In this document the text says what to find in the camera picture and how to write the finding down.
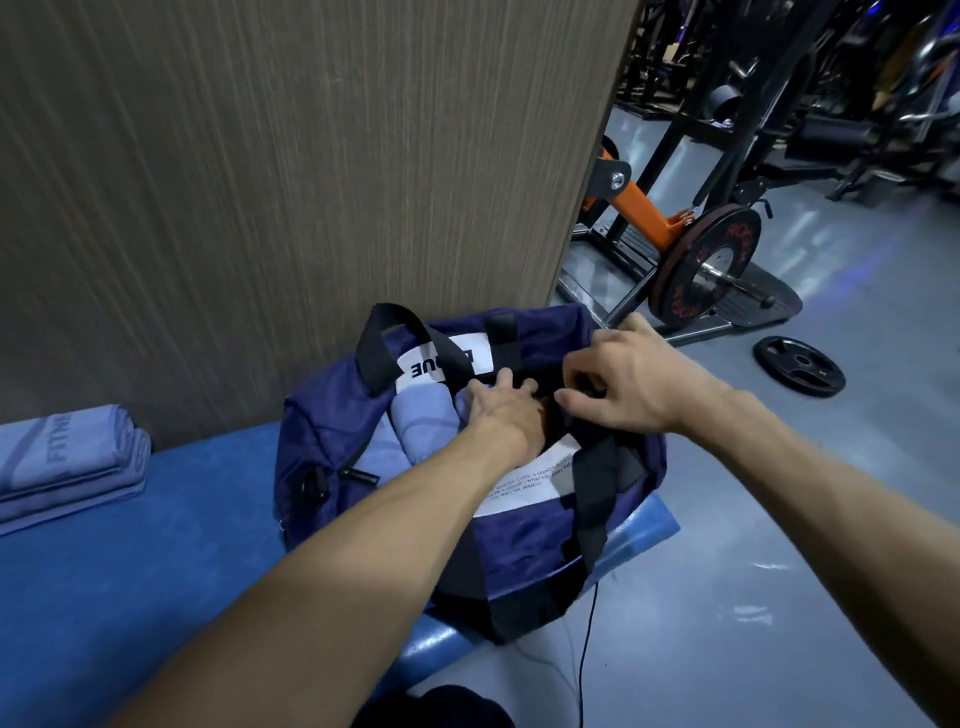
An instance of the right hand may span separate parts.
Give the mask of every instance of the right hand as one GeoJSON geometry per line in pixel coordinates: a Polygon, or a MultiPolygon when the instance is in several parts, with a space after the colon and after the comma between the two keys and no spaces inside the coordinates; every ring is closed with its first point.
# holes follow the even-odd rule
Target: right hand
{"type": "Polygon", "coordinates": [[[698,410],[732,388],[687,358],[654,331],[638,313],[620,330],[593,333],[588,349],[564,358],[564,387],[557,403],[574,417],[633,432],[686,433],[698,410]],[[588,376],[603,399],[575,389],[588,376]]]}

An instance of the black weight plate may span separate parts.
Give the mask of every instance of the black weight plate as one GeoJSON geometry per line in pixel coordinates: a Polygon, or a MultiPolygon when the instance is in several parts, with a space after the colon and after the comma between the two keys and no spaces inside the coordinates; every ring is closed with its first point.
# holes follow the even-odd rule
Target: black weight plate
{"type": "Polygon", "coordinates": [[[798,392],[833,397],[847,378],[828,356],[796,339],[767,336],[754,344],[754,356],[767,374],[798,392]]]}
{"type": "Polygon", "coordinates": [[[760,239],[760,216],[743,205],[721,205],[701,215],[660,257],[650,311],[670,327],[684,327],[727,295],[730,285],[705,278],[701,266],[729,249],[726,273],[739,278],[760,239]]]}

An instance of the forearm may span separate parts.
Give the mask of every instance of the forearm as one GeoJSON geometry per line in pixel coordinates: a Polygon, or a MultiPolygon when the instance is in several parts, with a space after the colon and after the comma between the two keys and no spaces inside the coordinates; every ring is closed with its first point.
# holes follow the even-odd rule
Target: forearm
{"type": "Polygon", "coordinates": [[[509,470],[468,428],[285,558],[178,654],[118,725],[349,725],[509,470]]]}
{"type": "Polygon", "coordinates": [[[745,393],[706,402],[688,434],[744,483],[930,716],[955,720],[960,531],[823,454],[745,393]]]}

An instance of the wooden wall panel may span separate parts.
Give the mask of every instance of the wooden wall panel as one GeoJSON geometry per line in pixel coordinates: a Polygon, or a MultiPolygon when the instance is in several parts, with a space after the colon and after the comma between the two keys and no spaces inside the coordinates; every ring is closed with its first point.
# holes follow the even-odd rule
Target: wooden wall panel
{"type": "Polygon", "coordinates": [[[540,305],[636,0],[0,5],[0,422],[278,417],[371,303],[540,305]]]}

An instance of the hand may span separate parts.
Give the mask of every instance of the hand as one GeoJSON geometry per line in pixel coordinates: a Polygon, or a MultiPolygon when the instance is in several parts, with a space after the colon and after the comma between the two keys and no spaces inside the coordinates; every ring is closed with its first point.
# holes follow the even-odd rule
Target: hand
{"type": "Polygon", "coordinates": [[[470,427],[487,428],[489,437],[502,441],[511,468],[519,468],[543,450],[544,407],[534,399],[538,385],[526,379],[514,389],[514,373],[501,369],[493,388],[471,379],[467,389],[472,396],[470,427]]]}
{"type": "Polygon", "coordinates": [[[637,313],[620,330],[595,331],[588,349],[569,353],[564,386],[555,397],[574,417],[634,432],[687,433],[706,401],[732,390],[671,347],[637,313]],[[606,389],[606,397],[576,391],[580,376],[606,389]]]}

